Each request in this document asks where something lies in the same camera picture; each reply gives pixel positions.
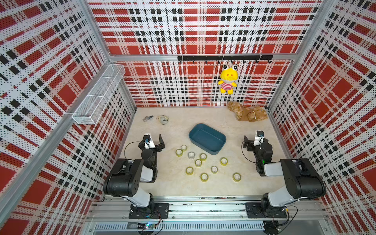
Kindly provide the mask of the yellow tape roll bottom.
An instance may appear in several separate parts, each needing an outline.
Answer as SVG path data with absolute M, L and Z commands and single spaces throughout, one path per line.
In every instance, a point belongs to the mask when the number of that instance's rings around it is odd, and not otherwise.
M 208 179 L 209 179 L 209 176 L 208 176 L 207 173 L 202 173 L 202 174 L 200 175 L 200 180 L 201 180 L 202 182 L 207 182 Z

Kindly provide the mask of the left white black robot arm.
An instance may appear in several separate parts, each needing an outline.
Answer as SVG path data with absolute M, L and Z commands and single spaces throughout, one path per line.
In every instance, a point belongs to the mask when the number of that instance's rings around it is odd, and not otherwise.
M 159 135 L 155 144 L 150 134 L 145 134 L 138 142 L 141 157 L 139 159 L 118 159 L 106 178 L 103 191 L 106 195 L 120 197 L 131 202 L 133 209 L 154 211 L 153 195 L 144 191 L 141 183 L 154 183 L 157 179 L 158 153 L 165 148 Z

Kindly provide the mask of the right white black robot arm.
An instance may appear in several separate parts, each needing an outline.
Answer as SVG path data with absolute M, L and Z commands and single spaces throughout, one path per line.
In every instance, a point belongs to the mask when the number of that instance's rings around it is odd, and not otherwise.
M 285 207 L 301 199 L 316 199 L 326 194 L 322 178 L 308 159 L 280 159 L 273 162 L 273 146 L 262 133 L 253 140 L 244 137 L 242 148 L 254 154 L 253 163 L 261 177 L 284 178 L 284 186 L 262 196 L 263 209 Z

